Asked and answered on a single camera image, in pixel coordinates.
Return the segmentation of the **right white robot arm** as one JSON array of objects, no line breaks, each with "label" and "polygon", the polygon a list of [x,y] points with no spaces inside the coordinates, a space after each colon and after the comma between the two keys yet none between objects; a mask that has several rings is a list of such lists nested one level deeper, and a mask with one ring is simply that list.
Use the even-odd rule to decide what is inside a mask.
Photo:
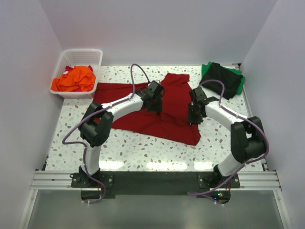
[{"label": "right white robot arm", "polygon": [[268,150],[261,120],[237,114],[222,105],[216,97],[207,97],[202,88],[189,92],[187,122],[198,125],[204,118],[212,118],[230,131],[230,154],[213,169],[213,182],[233,175],[242,165],[259,158]]}]

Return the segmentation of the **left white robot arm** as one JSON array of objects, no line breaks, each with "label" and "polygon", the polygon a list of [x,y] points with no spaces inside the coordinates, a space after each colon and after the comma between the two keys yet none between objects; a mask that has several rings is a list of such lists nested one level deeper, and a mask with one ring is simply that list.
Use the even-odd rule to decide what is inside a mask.
[{"label": "left white robot arm", "polygon": [[82,171],[92,177],[100,171],[100,149],[108,139],[112,124],[116,120],[140,110],[161,112],[163,94],[164,87],[159,82],[152,81],[148,86],[134,90],[116,101],[105,104],[91,103],[82,118],[84,123],[78,128],[80,137],[88,144]]}]

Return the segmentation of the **dark red t-shirt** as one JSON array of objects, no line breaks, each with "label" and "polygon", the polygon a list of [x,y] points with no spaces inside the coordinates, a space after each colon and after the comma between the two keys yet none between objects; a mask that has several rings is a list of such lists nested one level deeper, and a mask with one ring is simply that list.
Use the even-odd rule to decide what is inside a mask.
[{"label": "dark red t-shirt", "polygon": [[163,110],[159,113],[147,110],[130,113],[114,121],[112,128],[197,145],[201,138],[198,125],[187,122],[188,105],[191,103],[189,80],[187,74],[166,74],[161,81],[165,88]]}]

